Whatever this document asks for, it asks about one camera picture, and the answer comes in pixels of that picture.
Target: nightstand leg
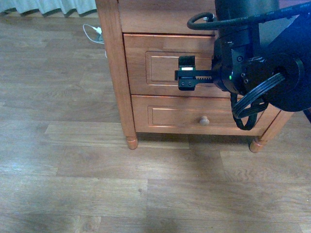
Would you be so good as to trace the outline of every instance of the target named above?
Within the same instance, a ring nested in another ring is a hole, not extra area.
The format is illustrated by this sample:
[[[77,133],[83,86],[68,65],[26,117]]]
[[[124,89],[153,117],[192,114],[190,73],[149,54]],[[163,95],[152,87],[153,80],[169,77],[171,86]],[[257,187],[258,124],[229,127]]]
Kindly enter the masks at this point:
[[[293,113],[280,111],[263,135],[252,141],[249,147],[250,151],[253,153],[261,151],[268,141],[273,139],[282,130],[292,115]]]
[[[129,149],[134,150],[138,146],[138,140],[137,137],[126,137],[127,146]]]
[[[260,140],[258,137],[256,137],[251,145],[249,146],[249,149],[251,152],[253,153],[258,153],[259,151],[262,150],[262,148],[267,144],[268,142],[267,141],[262,141]]]
[[[124,41],[121,29],[118,0],[97,0],[97,11],[101,22],[109,69],[116,95],[121,125],[127,145],[135,149],[138,145],[130,87],[127,77]]]

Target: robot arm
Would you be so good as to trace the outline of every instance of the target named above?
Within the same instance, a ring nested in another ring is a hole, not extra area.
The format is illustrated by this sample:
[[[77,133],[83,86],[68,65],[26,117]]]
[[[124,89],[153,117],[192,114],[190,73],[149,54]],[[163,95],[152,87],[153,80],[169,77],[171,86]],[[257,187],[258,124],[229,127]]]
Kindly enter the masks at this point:
[[[218,21],[201,13],[187,23],[193,30],[218,30],[212,70],[195,70],[194,56],[180,57],[179,89],[214,83],[230,92],[233,118],[243,130],[254,127],[257,113],[269,103],[289,112],[310,108],[311,2],[284,9],[278,9],[278,0],[216,0],[215,5]],[[206,23],[196,23],[204,17]]]

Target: white curtain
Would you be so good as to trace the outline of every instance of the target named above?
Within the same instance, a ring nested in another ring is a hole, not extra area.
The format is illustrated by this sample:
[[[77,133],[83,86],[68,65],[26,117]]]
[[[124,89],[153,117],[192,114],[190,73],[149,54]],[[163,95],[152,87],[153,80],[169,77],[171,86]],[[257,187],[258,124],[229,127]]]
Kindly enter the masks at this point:
[[[51,10],[61,9],[64,14],[77,9],[79,14],[95,10],[95,0],[0,0],[0,12],[16,8],[19,13],[39,9],[44,14]]]

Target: nightstand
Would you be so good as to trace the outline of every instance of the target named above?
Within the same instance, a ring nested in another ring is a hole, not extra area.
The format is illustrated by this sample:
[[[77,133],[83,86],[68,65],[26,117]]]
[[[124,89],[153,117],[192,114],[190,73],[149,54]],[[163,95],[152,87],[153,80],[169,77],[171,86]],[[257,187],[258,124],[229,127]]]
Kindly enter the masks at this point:
[[[178,57],[195,55],[210,69],[214,32],[192,31],[193,15],[215,12],[213,0],[96,0],[110,73],[128,147],[137,132],[250,135],[252,152],[279,133],[292,113],[269,106],[250,131],[237,128],[229,93],[213,84],[178,90]]]

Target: drawer knob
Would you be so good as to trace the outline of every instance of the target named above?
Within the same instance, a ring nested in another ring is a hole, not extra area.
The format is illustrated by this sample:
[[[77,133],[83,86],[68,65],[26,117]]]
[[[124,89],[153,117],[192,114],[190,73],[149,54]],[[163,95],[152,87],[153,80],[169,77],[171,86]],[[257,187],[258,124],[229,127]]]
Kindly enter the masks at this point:
[[[209,119],[207,118],[207,116],[203,116],[200,119],[200,125],[206,126],[209,124]]]

